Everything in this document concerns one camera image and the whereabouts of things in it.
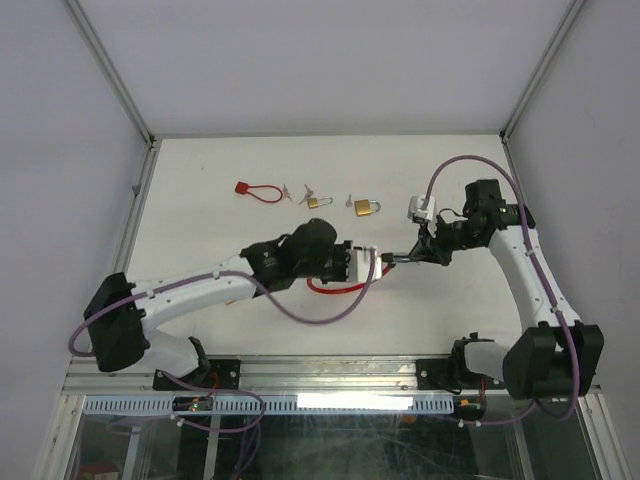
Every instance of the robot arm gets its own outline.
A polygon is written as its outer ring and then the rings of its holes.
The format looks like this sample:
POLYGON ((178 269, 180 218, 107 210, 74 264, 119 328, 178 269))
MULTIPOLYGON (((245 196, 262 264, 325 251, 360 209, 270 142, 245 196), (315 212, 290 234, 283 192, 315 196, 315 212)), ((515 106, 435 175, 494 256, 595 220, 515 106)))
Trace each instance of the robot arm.
POLYGON ((535 222, 525 207, 531 249, 558 300, 554 307, 529 258, 517 205, 502 199, 497 180, 479 180, 465 188, 464 220, 447 223, 435 211, 435 199, 421 210, 424 197, 414 197, 409 217, 420 224, 418 241, 405 255, 387 253, 383 261, 449 265, 454 251, 488 247, 498 261, 516 302, 523 334, 513 345, 492 339, 462 338, 454 343, 445 372, 430 372, 445 388, 471 388, 479 375, 503 381, 516 399, 541 399, 571 394, 571 359, 567 341, 555 315, 563 312, 578 353, 580 395, 595 374, 604 345, 596 325, 584 325, 558 287, 538 242, 535 222))
MULTIPOLYGON (((261 295, 246 278, 220 276, 218 272, 243 272, 271 293, 286 290, 297 278, 364 281, 371 264, 369 248, 354 247, 350 241, 335 244, 336 238, 331 225, 313 219, 291 235, 253 244, 228 260, 180 277, 131 283, 124 273, 110 275, 89 303, 84 318, 122 299, 132 297, 135 301, 88 326, 98 368, 113 372, 139 364, 199 384, 209 373, 200 342, 193 337, 174 337, 157 328, 201 308, 261 295)), ((373 279, 381 276, 381 261, 376 258, 373 279)))

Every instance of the padlock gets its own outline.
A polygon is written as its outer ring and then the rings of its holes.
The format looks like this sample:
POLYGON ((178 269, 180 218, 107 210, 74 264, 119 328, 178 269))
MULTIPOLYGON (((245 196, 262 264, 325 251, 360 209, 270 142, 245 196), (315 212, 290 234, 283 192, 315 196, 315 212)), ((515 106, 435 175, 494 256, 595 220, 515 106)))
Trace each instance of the padlock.
POLYGON ((356 215, 358 215, 359 217, 371 215, 372 213, 378 213, 381 208, 380 202, 376 200, 356 200, 355 202, 353 202, 353 205, 356 209, 356 215))
POLYGON ((324 205, 330 205, 332 203, 333 203, 333 198, 331 198, 331 197, 321 197, 321 198, 309 197, 309 198, 307 198, 307 206, 309 208, 323 207, 324 205))

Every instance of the white wall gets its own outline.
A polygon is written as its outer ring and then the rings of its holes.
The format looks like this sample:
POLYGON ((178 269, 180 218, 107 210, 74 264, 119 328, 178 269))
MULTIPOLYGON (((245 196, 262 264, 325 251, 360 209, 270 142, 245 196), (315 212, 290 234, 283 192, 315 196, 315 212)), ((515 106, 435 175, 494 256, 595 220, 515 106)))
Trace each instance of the white wall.
POLYGON ((32 474, 142 154, 61 2, 1 2, 2 478, 32 474))
POLYGON ((80 0, 156 134, 496 133, 569 0, 80 0))
POLYGON ((598 323, 606 392, 640 475, 640 4, 593 1, 513 139, 544 245, 583 318, 598 323))

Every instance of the silver key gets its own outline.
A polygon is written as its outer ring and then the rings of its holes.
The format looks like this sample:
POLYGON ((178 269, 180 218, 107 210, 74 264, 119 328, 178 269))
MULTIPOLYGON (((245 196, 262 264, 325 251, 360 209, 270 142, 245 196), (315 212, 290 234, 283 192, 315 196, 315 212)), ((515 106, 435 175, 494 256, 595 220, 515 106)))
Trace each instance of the silver key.
POLYGON ((283 185, 282 187, 282 195, 284 196, 284 198, 288 198, 290 202, 293 201, 291 200, 291 194, 289 193, 289 190, 287 189, 286 185, 283 185))
POLYGON ((302 201, 298 204, 298 205, 302 205, 303 203, 305 203, 307 200, 309 200, 311 197, 313 197, 313 190, 311 190, 307 184, 304 184, 304 188, 307 189, 307 193, 304 194, 304 197, 302 198, 302 201))

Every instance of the white table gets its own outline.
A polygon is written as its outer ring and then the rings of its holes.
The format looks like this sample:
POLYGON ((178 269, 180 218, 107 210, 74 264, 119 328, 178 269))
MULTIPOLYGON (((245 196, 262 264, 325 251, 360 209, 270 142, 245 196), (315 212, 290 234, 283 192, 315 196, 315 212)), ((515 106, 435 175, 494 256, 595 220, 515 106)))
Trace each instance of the white table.
MULTIPOLYGON (((164 140, 127 276, 196 270, 292 232, 312 217, 330 222, 339 241, 407 251, 417 233, 406 218, 410 196, 425 191, 440 163, 463 153, 508 168, 495 135, 164 140), (259 203, 234 193, 237 181, 286 183, 293 202, 259 203), (299 206, 304 183, 317 196, 333 197, 334 204, 314 210, 299 206), (353 207, 344 205, 349 193, 354 200, 378 200, 381 212, 356 217, 353 207)), ((479 178, 498 174, 477 162, 450 166, 436 184, 438 207, 460 210, 465 185, 479 178)), ((508 184, 501 180, 501 187, 513 201, 508 184)), ((277 295, 312 318, 333 315, 354 299, 354 294, 313 293, 303 280, 277 295)), ((330 326, 299 325, 259 298, 194 312, 163 329, 196 336, 209 354, 400 355, 446 353, 456 338, 473 331, 515 340, 520 323, 497 262, 487 249, 478 249, 455 253, 449 267, 399 265, 352 315, 330 326)))

